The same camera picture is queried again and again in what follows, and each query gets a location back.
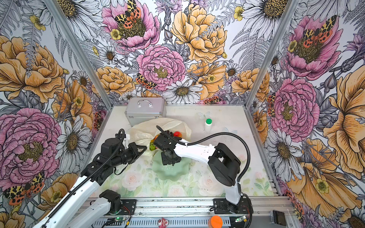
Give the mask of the small yellow orange mango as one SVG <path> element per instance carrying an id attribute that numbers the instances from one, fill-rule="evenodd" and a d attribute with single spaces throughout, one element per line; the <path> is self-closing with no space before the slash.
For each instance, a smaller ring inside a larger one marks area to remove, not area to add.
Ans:
<path id="1" fill-rule="evenodd" d="M 174 137 L 182 138 L 182 133 L 179 131 L 174 132 Z"/>

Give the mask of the green bumpy fruit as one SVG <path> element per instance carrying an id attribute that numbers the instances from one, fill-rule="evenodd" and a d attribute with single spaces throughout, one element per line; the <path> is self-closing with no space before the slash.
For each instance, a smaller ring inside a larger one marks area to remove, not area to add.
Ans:
<path id="1" fill-rule="evenodd" d="M 153 142 L 150 142 L 150 145 L 149 145 L 149 150 L 150 151 L 154 151 L 156 149 L 156 146 L 154 145 Z"/>

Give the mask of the translucent yellow plastic bag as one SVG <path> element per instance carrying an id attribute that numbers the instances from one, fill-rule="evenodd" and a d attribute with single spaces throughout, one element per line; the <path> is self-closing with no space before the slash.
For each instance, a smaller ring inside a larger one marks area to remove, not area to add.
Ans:
<path id="1" fill-rule="evenodd" d="M 135 142 L 137 145 L 146 146 L 147 150 L 143 153 L 142 156 L 153 157 L 157 150 L 150 151 L 149 144 L 150 141 L 155 138 L 156 135 L 160 134 L 160 131 L 156 126 L 160 126 L 163 130 L 170 132 L 179 131 L 182 133 L 183 139 L 190 139 L 192 130 L 189 126 L 180 120 L 172 119 L 172 118 L 156 118 L 143 123 L 139 123 L 133 126 L 131 129 L 127 131 L 130 135 L 130 141 Z"/>

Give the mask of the light green wavy plate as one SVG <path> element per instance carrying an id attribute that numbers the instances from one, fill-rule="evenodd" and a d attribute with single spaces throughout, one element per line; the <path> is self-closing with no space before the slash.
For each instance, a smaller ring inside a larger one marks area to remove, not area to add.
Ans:
<path id="1" fill-rule="evenodd" d="M 174 165 L 163 165 L 161 151 L 158 151 L 153 156 L 152 170 L 155 172 L 159 179 L 178 181 L 181 176 L 186 175 L 189 172 L 189 165 L 191 159 L 183 157 L 179 163 Z"/>

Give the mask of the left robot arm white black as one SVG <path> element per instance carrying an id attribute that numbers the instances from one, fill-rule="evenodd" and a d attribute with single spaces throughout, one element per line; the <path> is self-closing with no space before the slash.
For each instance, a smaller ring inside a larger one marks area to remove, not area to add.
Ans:
<path id="1" fill-rule="evenodd" d="M 84 202 L 114 173 L 117 166 L 134 163 L 147 149 L 147 146 L 134 142 L 127 148 L 122 141 L 102 144 L 100 153 L 82 171 L 71 190 L 35 227 L 65 228 Z"/>

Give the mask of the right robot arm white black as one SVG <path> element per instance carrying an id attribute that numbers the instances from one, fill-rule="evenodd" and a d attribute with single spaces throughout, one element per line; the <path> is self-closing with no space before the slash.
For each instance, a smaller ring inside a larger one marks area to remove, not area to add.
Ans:
<path id="1" fill-rule="evenodd" d="M 161 134 L 155 139 L 154 145 L 162 151 L 163 165 L 175 165 L 183 158 L 207 164 L 225 190 L 225 200 L 223 203 L 217 203 L 215 207 L 231 213 L 239 212 L 241 193 L 237 178 L 241 162 L 225 144 L 200 145 Z"/>

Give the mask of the silver metal case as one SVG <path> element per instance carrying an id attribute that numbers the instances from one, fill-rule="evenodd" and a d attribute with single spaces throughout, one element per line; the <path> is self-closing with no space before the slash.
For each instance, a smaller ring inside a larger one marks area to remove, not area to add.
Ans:
<path id="1" fill-rule="evenodd" d="M 133 97 L 125 115 L 131 126 L 156 118 L 166 117 L 166 102 L 162 97 Z"/>

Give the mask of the white bottle green cap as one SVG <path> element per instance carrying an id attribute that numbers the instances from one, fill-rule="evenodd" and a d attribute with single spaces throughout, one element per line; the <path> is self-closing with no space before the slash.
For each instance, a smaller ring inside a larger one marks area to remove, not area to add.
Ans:
<path id="1" fill-rule="evenodd" d="M 204 130 L 205 132 L 210 132 L 213 126 L 213 120 L 210 118 L 207 118 L 204 123 Z"/>

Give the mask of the red white small object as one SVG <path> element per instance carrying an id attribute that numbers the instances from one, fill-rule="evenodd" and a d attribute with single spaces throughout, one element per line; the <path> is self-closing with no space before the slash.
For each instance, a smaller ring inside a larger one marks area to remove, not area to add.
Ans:
<path id="1" fill-rule="evenodd" d="M 167 228 L 169 221 L 165 218 L 161 218 L 157 221 L 158 228 Z"/>

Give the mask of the orange round cap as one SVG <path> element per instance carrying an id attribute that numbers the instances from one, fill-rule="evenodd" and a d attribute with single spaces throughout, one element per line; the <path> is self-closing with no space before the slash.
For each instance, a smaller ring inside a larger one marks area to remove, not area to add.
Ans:
<path id="1" fill-rule="evenodd" d="M 223 226 L 223 220 L 220 216 L 212 216 L 208 220 L 208 228 L 222 228 Z"/>

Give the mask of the black phone device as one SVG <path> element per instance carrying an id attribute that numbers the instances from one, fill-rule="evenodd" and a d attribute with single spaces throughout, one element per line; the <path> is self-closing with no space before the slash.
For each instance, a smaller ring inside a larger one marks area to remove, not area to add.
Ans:
<path id="1" fill-rule="evenodd" d="M 271 222 L 272 222 L 272 224 L 286 227 L 287 222 L 286 222 L 285 213 L 282 211 L 276 211 L 276 210 L 271 211 Z"/>

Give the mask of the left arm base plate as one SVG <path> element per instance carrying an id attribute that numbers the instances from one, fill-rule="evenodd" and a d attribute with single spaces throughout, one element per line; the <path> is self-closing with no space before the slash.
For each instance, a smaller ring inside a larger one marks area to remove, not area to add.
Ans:
<path id="1" fill-rule="evenodd" d="M 120 199 L 111 203 L 110 215 L 128 215 L 132 216 L 135 214 L 136 199 Z"/>

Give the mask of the aluminium frame rail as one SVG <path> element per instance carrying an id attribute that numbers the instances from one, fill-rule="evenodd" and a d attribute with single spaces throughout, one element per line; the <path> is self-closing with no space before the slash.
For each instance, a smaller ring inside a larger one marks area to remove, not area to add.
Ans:
<path id="1" fill-rule="evenodd" d="M 77 211 L 66 228 L 88 228 L 103 216 L 120 217 L 118 215 L 110 215 L 109 211 L 111 209 L 111 203 L 121 199 L 130 198 L 117 197 L 116 199 L 107 199 L 101 197 L 95 199 L 87 209 L 82 212 Z M 287 197 L 248 197 L 247 199 L 252 204 L 252 212 L 249 212 L 249 214 L 215 214 L 213 199 L 210 197 L 136 198 L 136 209 L 132 218 L 185 218 L 213 215 L 233 218 L 246 215 L 247 218 L 252 220 L 251 226 L 257 227 L 259 224 L 259 216 L 266 216 L 271 220 L 271 211 L 276 210 L 285 213 L 288 228 L 299 228 L 301 226 L 294 213 L 294 208 Z"/>

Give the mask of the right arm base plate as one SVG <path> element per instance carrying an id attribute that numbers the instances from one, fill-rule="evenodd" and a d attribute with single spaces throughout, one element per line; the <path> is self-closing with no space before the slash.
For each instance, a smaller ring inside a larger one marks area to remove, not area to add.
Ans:
<path id="1" fill-rule="evenodd" d="M 241 198 L 238 204 L 233 204 L 224 198 L 213 199 L 215 214 L 249 214 L 252 204 L 247 198 Z"/>

